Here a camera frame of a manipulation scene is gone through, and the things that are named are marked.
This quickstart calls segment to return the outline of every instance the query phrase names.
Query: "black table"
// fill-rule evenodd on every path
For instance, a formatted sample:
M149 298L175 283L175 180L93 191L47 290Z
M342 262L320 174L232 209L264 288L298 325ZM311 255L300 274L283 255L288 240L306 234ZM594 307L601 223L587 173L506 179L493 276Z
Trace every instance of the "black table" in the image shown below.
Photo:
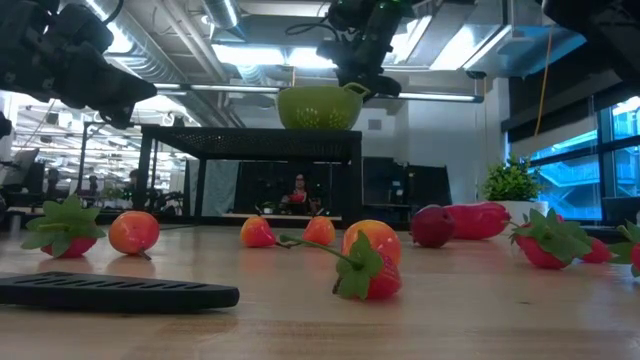
M196 221L200 221L202 217L206 161L215 159L341 163L348 169L345 171L345 181L348 184L346 194L349 197L341 209L343 225L348 226L361 220L362 133L359 131L144 126L138 185L134 195L136 210L143 210L147 200L146 189L153 140L156 140L156 154L158 142L162 142L200 160L194 214Z

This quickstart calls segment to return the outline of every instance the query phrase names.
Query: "desk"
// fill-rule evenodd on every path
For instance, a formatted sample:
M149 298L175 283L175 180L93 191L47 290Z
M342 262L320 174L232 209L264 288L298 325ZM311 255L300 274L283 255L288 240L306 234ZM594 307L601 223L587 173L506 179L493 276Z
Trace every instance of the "desk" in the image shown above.
M158 277L240 289L237 307L201 315L0 306L0 359L640 359L640 289L628 266L539 270L507 238L431 250L414 248L399 233L404 287L390 301L361 303L331 294L332 255L304 246L247 249L238 233L206 226L162 231L149 251L152 262L122 256L106 240L86 258L63 260L21 250L17 239L0 242L0 272Z
M153 140L200 160L195 217L202 216L206 160L264 160L337 162L347 167L348 201L340 209L345 225L361 220L362 133L337 130L228 129L198 127L142 127L138 187L134 208L144 209Z

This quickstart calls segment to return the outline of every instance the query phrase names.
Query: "white pot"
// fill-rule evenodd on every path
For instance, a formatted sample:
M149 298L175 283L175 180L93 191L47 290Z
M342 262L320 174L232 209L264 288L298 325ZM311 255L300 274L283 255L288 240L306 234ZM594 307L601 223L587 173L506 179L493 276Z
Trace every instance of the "white pot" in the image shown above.
M509 212L509 215L511 215L511 221L518 224L518 225L522 225L525 223L524 221L524 217L522 216L523 214L526 214L527 216L529 216L529 211L531 209L535 209L538 210L539 212L542 213L542 215L547 215L547 212L549 211L549 203L546 201L537 201L537 202L532 202L532 201L495 201L496 203L504 206L507 211ZM505 232L507 233L511 233L511 230L513 229L513 225L509 225L507 226L507 228L505 229Z

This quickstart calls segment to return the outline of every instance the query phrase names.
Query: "green plant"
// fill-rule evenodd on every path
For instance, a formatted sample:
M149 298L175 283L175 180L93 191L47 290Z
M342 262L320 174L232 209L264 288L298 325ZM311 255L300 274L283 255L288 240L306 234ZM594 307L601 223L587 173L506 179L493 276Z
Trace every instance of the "green plant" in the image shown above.
M489 201L531 201L538 197L542 186L535 180L539 170L529 173L531 161L511 155L506 164L489 168L482 188Z

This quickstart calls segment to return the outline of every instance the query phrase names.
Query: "red pepper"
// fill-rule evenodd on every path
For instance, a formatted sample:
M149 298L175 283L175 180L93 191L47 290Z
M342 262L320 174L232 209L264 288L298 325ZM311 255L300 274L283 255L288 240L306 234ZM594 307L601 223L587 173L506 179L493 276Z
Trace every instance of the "red pepper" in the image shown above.
M482 240L499 235L511 219L507 209L497 203L450 205L445 210L453 217L456 227L453 237L463 240Z

